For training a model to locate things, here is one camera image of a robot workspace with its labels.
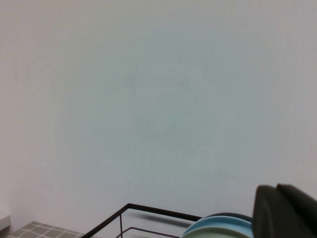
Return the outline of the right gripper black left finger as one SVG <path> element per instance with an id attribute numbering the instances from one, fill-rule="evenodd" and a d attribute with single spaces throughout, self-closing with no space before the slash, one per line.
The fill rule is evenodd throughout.
<path id="1" fill-rule="evenodd" d="M 256 238 L 315 238 L 317 223 L 306 223 L 276 187 L 257 188 L 252 230 Z"/>

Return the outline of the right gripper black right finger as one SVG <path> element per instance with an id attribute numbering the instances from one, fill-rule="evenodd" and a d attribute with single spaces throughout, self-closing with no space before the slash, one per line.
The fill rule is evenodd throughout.
<path id="1" fill-rule="evenodd" d="M 317 222 L 317 201 L 293 185 L 278 184 L 277 189 L 291 203 L 296 213 L 306 223 Z"/>

